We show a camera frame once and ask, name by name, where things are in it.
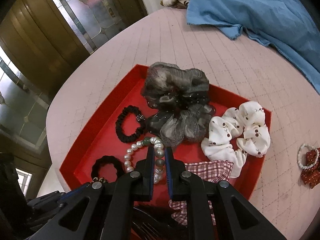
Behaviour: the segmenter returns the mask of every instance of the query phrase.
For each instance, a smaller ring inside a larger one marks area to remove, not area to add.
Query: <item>round table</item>
[[[198,68],[218,85],[272,111],[271,145],[250,202],[286,237],[299,239],[320,206],[320,186],[300,181],[297,150],[320,146],[320,97],[270,47],[242,35],[231,41],[211,26],[186,23],[186,10],[164,8],[128,27],[86,59],[54,98],[47,115],[52,165],[59,167],[100,103],[135,65],[162,61]]]

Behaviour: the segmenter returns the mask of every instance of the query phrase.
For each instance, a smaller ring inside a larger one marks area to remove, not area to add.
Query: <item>green bead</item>
[[[149,137],[149,136],[146,136],[146,137],[142,140],[142,143],[143,143],[144,146],[150,146],[150,145],[151,145],[150,137]]]

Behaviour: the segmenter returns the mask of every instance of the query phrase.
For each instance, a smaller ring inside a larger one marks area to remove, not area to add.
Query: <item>white floor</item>
[[[50,167],[47,175],[44,178],[44,181],[40,187],[39,193],[37,197],[41,197],[53,191],[65,192],[58,180],[58,177],[55,173],[53,165]]]

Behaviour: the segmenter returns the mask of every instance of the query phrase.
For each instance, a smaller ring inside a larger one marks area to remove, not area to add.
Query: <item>silver screw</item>
[[[229,182],[227,182],[226,180],[222,180],[219,182],[220,187],[228,187],[229,186]]]
[[[190,172],[190,171],[183,171],[183,172],[181,173],[181,175],[182,175],[182,177],[184,177],[184,178],[189,178],[189,177],[191,177],[191,172]]]
[[[130,177],[132,177],[132,178],[137,178],[139,176],[140,176],[140,172],[138,172],[138,171],[132,171],[130,173]]]
[[[98,189],[102,187],[102,183],[100,181],[96,181],[92,184],[92,188]]]

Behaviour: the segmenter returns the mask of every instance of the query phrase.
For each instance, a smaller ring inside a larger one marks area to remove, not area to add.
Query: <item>black hair tie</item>
[[[122,168],[122,163],[114,156],[104,155],[102,158],[96,160],[95,164],[92,166],[91,178],[92,181],[100,181],[107,182],[103,177],[99,177],[100,167],[106,164],[113,164],[113,166],[117,170],[117,178],[119,179],[122,175],[124,175],[124,170]]]
[[[140,124],[140,127],[136,129],[136,132],[132,135],[125,135],[122,130],[122,123],[126,116],[129,113],[133,113],[136,115],[136,120]],[[116,133],[120,141],[124,143],[134,142],[136,141],[146,129],[145,117],[136,106],[128,106],[125,107],[122,113],[118,116],[118,120],[116,121]]]

